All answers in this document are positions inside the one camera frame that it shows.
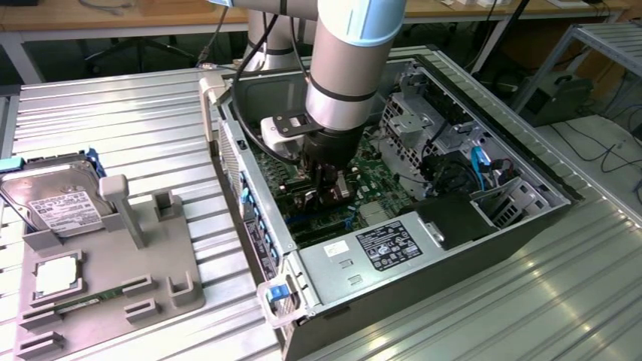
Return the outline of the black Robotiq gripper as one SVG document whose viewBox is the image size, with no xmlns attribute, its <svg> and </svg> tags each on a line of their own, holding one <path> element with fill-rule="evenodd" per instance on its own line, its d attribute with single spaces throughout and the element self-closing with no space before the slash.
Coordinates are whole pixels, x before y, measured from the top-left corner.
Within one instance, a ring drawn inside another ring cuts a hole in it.
<svg viewBox="0 0 642 361">
<path fill-rule="evenodd" d="M 364 127 L 347 131 L 320 129 L 304 135 L 303 165 L 312 171 L 320 165 L 336 171 L 346 170 L 356 155 Z"/>
</svg>

